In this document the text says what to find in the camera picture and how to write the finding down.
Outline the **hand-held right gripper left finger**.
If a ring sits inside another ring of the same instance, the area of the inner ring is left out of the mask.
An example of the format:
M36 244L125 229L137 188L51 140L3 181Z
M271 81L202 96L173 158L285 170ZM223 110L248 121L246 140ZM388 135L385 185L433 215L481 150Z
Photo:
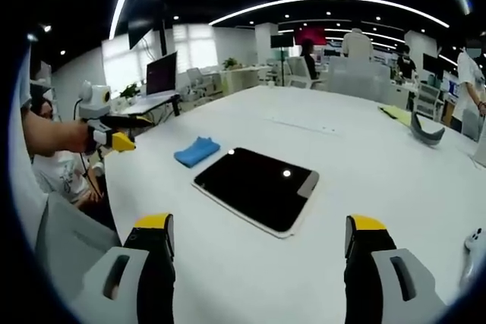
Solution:
M121 247L111 248L83 278L71 307L81 323L173 323L174 219L139 219Z

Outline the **person's left hand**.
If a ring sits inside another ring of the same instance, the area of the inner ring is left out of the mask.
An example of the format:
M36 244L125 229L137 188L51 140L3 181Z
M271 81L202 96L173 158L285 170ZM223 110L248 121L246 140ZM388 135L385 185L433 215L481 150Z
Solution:
M62 122L59 127L60 148L85 153L90 146L89 126L83 121Z

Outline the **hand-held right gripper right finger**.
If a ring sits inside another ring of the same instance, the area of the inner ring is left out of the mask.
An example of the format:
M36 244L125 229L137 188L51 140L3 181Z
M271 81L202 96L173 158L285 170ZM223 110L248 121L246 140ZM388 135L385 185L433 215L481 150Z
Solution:
M346 217L346 323L435 323L446 305L432 273L380 221Z

